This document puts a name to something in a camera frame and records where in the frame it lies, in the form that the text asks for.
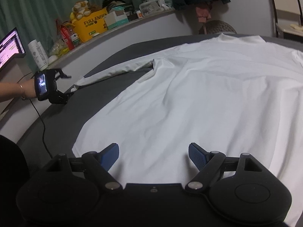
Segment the person's left hand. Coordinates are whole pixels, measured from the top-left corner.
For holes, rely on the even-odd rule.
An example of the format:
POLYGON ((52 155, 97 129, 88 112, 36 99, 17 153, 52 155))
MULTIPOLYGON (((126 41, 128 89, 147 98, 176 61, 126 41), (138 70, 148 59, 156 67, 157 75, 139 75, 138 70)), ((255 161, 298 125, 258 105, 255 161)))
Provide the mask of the person's left hand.
POLYGON ((26 80, 25 82, 19 84, 22 91, 22 99, 28 100, 36 98, 37 94, 35 91, 34 79, 26 80))

